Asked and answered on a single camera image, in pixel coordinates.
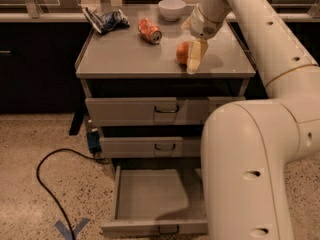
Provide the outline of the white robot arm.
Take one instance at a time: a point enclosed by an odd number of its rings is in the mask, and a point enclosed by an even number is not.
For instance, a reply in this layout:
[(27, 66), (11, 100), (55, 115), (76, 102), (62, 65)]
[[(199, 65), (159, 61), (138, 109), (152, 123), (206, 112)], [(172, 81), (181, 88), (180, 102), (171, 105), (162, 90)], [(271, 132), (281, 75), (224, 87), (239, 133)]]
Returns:
[(201, 0), (190, 16), (189, 73), (229, 13), (268, 97), (225, 104), (205, 123), (209, 240), (294, 240), (283, 171), (320, 150), (320, 68), (266, 0)]

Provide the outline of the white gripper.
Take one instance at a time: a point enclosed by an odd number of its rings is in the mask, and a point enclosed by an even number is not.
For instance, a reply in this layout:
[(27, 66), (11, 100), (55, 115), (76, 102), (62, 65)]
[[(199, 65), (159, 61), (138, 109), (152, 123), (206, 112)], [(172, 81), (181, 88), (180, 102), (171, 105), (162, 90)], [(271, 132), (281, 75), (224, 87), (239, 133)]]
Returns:
[(190, 29), (190, 34), (197, 38), (189, 44), (187, 59), (187, 73), (195, 74), (208, 49), (206, 40), (213, 38), (218, 33), (221, 23), (205, 16), (200, 10), (200, 5), (197, 4), (190, 18), (182, 23), (181, 28), (183, 30)]

